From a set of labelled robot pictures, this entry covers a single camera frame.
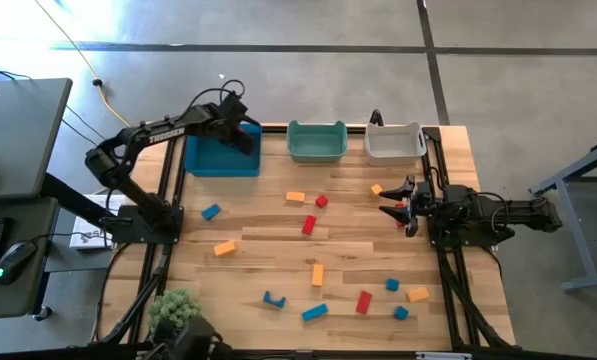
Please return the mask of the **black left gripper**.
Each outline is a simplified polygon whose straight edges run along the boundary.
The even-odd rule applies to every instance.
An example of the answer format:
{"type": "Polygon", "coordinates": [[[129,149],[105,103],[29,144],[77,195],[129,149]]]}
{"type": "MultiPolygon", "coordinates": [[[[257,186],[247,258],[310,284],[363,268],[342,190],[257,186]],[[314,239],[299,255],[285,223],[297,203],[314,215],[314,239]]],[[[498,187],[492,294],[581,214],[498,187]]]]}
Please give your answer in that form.
{"type": "Polygon", "coordinates": [[[229,93],[218,103],[212,103],[214,121],[211,134],[218,139],[230,139],[230,143],[240,152],[250,155],[256,146],[257,127],[251,124],[240,126],[248,108],[241,102],[241,97],[229,93]]]}

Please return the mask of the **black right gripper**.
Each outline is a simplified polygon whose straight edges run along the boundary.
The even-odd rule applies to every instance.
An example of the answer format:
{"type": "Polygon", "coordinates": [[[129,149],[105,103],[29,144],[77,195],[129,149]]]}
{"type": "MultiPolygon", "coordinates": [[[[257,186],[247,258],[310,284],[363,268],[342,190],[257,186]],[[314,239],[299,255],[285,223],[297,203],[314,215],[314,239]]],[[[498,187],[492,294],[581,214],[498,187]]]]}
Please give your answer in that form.
{"type": "Polygon", "coordinates": [[[405,234],[414,236],[418,231],[418,217],[428,216],[432,212],[433,195],[429,182],[415,182],[414,175],[407,175],[404,183],[397,189],[383,190],[380,197],[401,201],[408,198],[407,206],[381,205],[379,210],[406,225],[405,234]]]}

